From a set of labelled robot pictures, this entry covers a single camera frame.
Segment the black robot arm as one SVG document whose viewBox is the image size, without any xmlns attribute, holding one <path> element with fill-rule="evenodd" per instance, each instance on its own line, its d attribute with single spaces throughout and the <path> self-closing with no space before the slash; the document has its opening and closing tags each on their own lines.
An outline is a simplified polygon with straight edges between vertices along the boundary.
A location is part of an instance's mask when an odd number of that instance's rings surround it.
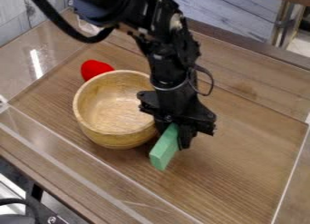
<svg viewBox="0 0 310 224">
<path fill-rule="evenodd" d="M 145 55 L 152 89 L 136 94 L 139 109 L 153 117 L 164 131 L 176 125 L 179 149 L 189 147 L 201 132 L 212 135 L 216 115 L 201 104 L 197 74 L 209 71 L 196 64 L 200 43 L 187 27 L 175 0 L 69 0 L 79 18 L 103 28 L 127 33 Z"/>
</svg>

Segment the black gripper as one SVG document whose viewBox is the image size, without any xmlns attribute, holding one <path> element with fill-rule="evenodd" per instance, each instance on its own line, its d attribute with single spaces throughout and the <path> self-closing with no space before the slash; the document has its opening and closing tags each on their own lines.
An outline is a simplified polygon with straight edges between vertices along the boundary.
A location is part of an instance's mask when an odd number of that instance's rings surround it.
<svg viewBox="0 0 310 224">
<path fill-rule="evenodd" d="M 179 125 L 179 149 L 189 148 L 197 132 L 213 135 L 215 113 L 203 105 L 196 92 L 185 85 L 171 91 L 141 91 L 136 94 L 139 109 L 153 117 L 155 127 L 163 134 L 168 126 Z"/>
</svg>

